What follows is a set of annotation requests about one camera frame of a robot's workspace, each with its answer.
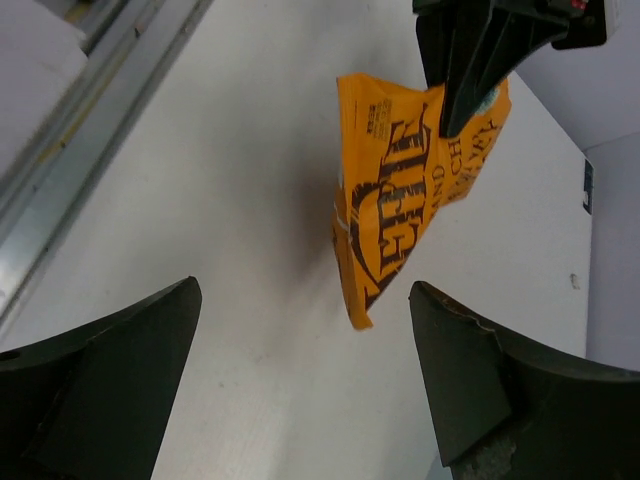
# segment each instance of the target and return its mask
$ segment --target orange snack bag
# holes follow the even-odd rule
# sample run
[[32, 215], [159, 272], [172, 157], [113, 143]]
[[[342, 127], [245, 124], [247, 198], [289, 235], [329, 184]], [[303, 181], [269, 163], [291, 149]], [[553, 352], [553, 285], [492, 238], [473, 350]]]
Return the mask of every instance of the orange snack bag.
[[438, 209], [464, 198], [504, 125], [505, 80], [493, 105], [453, 139], [439, 137], [444, 86], [411, 90], [364, 74], [338, 79], [342, 176], [332, 218], [353, 327], [404, 266]]

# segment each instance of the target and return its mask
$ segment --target white wall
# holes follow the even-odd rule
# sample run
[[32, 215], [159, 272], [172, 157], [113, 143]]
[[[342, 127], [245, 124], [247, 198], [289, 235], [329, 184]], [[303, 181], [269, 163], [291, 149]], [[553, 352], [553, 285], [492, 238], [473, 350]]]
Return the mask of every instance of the white wall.
[[640, 1], [603, 47], [542, 49], [518, 72], [595, 166], [587, 356], [640, 370]]
[[587, 355], [640, 370], [640, 133], [587, 154], [596, 169]]
[[602, 47], [559, 52], [551, 46], [518, 73], [585, 150], [640, 132], [640, 0], [622, 5], [622, 26]]

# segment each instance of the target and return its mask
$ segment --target black robotic claw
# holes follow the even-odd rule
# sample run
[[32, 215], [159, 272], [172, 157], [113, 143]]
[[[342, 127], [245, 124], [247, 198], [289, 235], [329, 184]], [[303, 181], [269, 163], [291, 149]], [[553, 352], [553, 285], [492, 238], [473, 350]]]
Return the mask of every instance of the black robotic claw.
[[[531, 53], [549, 42], [591, 46], [606, 29], [604, 0], [414, 0], [413, 9], [427, 83], [446, 85], [444, 138], [459, 135], [487, 94]], [[585, 27], [584, 18], [594, 21]]]

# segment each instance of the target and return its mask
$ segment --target crumpled bag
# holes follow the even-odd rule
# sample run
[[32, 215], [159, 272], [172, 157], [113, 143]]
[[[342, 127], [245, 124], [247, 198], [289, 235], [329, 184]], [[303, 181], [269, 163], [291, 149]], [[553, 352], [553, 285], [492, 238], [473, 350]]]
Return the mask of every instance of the crumpled bag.
[[411, 90], [368, 75], [338, 79], [342, 169], [332, 218], [353, 327], [404, 266], [438, 209], [464, 198], [509, 111], [505, 80], [462, 133], [439, 137], [444, 86]]

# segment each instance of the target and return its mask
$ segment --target white table surface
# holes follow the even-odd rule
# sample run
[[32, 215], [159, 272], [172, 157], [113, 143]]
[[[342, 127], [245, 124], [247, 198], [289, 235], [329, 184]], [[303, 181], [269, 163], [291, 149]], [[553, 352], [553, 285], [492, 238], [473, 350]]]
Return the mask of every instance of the white table surface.
[[335, 77], [424, 87], [414, 21], [409, 0], [216, 0], [0, 350], [196, 276], [202, 314], [154, 480], [424, 480], [436, 443], [414, 280], [583, 355], [584, 157], [515, 75], [472, 193], [438, 214], [375, 328], [352, 331], [330, 243]]

